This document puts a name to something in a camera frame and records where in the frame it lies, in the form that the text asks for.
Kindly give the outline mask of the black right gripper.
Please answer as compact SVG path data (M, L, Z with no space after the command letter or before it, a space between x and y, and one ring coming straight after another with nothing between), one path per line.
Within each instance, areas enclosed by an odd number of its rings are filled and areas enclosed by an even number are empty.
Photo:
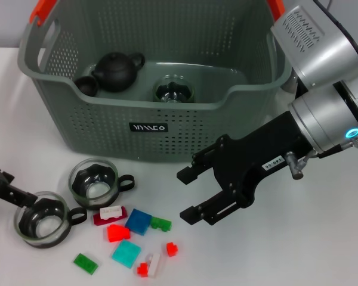
M192 165L177 173L177 178L188 185L209 169L222 191L197 206L180 212L190 225L204 220L214 225L239 208L254 202L257 185L267 176L287 166L286 161L274 167L263 166L278 156L292 152L299 159L312 147L301 133L290 112L285 112L242 139L223 138L223 146L212 144L193 154Z

